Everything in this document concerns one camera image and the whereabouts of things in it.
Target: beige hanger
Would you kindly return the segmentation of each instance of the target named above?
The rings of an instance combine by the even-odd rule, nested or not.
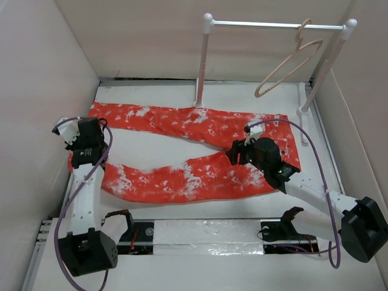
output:
[[[301,24],[301,26],[298,28],[298,32],[296,33],[296,36],[295,36],[295,42],[296,42],[296,48],[295,48],[295,52],[288,56],[279,66],[276,67],[276,69],[274,69],[272,71],[271,74],[269,74],[264,80],[263,82],[261,82],[261,84],[259,85],[259,87],[257,87],[256,91],[255,91],[255,97],[256,98],[259,98],[261,97],[262,95],[266,94],[267,92],[271,91],[273,88],[275,88],[277,85],[279,85],[280,83],[282,83],[285,79],[287,79],[289,76],[291,76],[292,74],[294,74],[297,70],[299,70],[305,63],[307,63],[316,53],[317,51],[319,50],[319,48],[321,47],[322,43],[323,43],[323,40],[322,39],[317,39],[315,41],[312,41],[312,42],[309,42],[308,44],[305,44],[304,46],[301,47],[301,44],[302,44],[302,41],[303,41],[303,38],[300,36],[303,28],[306,26],[306,24],[311,24],[311,19],[306,19],[305,21],[303,21],[303,23]],[[280,79],[278,82],[276,82],[274,85],[272,85],[271,87],[265,89],[265,91],[263,92],[260,92],[260,89],[261,87],[284,65],[286,64],[290,59],[292,59],[294,56],[296,56],[298,53],[300,53],[301,51],[303,51],[304,49],[308,48],[308,47],[311,47],[313,45],[316,45],[316,49],[315,51],[307,58],[305,59],[299,66],[297,66],[295,69],[293,69],[287,76],[283,77],[283,79]]]

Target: red pants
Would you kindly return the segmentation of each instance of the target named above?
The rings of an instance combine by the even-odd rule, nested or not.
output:
[[[104,117],[114,128],[177,136],[223,149],[230,148],[234,140],[247,136],[244,126],[250,121],[287,119],[285,115],[98,102],[93,103],[89,116]],[[283,158],[300,167],[295,140],[288,124],[267,123],[263,136],[273,138]],[[114,166],[108,162],[102,188],[128,201],[163,204],[237,199],[273,191],[259,170],[250,164],[231,166],[223,151],[150,170],[138,170],[122,164]]]

